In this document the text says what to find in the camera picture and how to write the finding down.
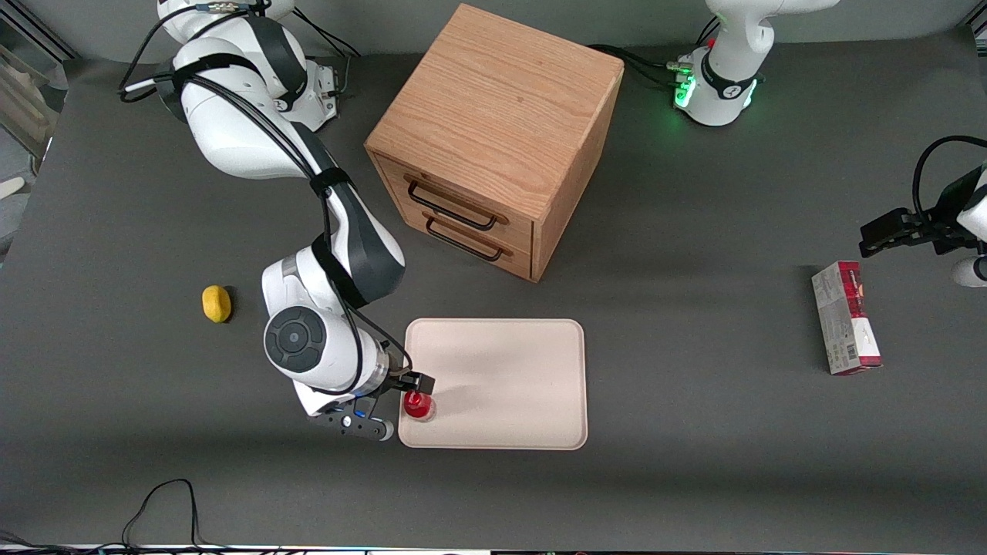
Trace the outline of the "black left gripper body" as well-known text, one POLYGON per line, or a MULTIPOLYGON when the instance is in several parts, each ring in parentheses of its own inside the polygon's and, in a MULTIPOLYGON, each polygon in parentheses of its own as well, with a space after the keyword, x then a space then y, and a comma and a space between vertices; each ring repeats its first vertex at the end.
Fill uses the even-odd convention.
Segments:
POLYGON ((982 242, 958 223, 960 212, 962 208, 959 205, 955 207, 935 205, 930 210, 916 214, 924 242, 931 242, 937 255, 959 250, 982 252, 982 242))

